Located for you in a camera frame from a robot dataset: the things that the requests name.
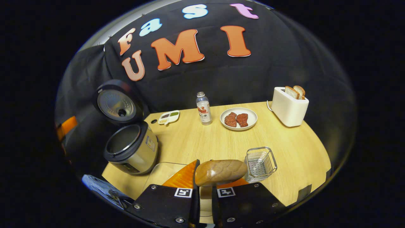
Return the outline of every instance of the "spice tray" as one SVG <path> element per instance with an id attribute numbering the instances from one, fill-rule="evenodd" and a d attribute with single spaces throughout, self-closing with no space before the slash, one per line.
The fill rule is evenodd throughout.
<path id="1" fill-rule="evenodd" d="M 177 121 L 179 119 L 179 116 L 180 116 L 179 110 L 165 112 L 162 115 L 160 115 L 158 123 L 167 125 L 169 123 Z"/>

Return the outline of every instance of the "white tray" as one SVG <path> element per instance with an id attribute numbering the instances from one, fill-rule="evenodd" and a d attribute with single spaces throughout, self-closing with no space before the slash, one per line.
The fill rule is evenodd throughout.
<path id="1" fill-rule="evenodd" d="M 172 113 L 174 113 L 174 112 L 178 112 L 178 114 L 177 115 L 174 115 L 174 116 L 170 116 Z M 174 111 L 170 111 L 170 112 L 165 112 L 165 113 L 163 113 L 162 115 L 160 115 L 160 117 L 159 117 L 159 120 L 158 120 L 158 123 L 159 124 L 164 124 L 164 125 L 168 125 L 169 123 L 172 123 L 172 122 L 176 122 L 178 119 L 179 119 L 179 116 L 180 116 L 180 111 L 179 110 L 174 110 Z"/>

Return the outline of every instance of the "bottle cap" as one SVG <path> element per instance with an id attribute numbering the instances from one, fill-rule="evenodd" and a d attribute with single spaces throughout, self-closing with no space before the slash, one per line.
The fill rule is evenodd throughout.
<path id="1" fill-rule="evenodd" d="M 205 96 L 204 92 L 198 92 L 197 93 L 197 97 L 203 97 L 203 96 Z"/>

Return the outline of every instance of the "bottle label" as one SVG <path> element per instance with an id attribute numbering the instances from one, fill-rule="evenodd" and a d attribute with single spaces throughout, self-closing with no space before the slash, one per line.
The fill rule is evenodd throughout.
<path id="1" fill-rule="evenodd" d="M 209 104 L 207 105 L 197 105 L 198 114 L 200 114 L 201 122 L 211 121 L 211 111 L 209 110 Z"/>

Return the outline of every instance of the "black cloth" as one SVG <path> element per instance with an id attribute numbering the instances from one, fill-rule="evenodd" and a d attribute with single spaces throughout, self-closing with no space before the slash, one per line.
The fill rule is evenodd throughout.
<path id="1" fill-rule="evenodd" d="M 300 85 L 309 99 L 304 120 L 325 146 L 332 167 L 339 166 L 355 135 L 357 110 L 347 75 L 327 48 L 290 18 L 260 4 L 244 0 L 231 2 L 251 7 L 259 19 L 250 19 L 229 6 L 229 1 L 199 3 L 207 5 L 209 13 L 204 17 L 185 19 L 181 10 L 195 2 L 175 2 L 123 27 L 105 43 L 105 51 L 97 46 L 77 53 L 58 93 L 57 122 L 74 114 L 92 112 L 88 107 L 91 95 L 111 78 L 130 84 L 151 112 L 195 108 L 199 91 L 204 91 L 210 105 L 216 106 L 272 100 L 274 87 Z M 140 37 L 141 26 L 155 18 L 160 18 L 162 27 Z M 227 55 L 228 38 L 220 28 L 232 25 L 245 28 L 243 37 L 251 56 Z M 136 28 L 131 47 L 120 56 L 118 39 L 131 28 Z M 179 65 L 172 63 L 171 68 L 159 71 L 156 50 L 151 43 L 166 38 L 175 44 L 179 33 L 188 29 L 198 30 L 196 41 L 204 60 L 192 63 L 180 60 Z M 145 76 L 134 82 L 128 78 L 122 61 L 131 58 L 137 50 L 142 51 Z M 132 58 L 131 66 L 134 72 L 138 71 Z"/>

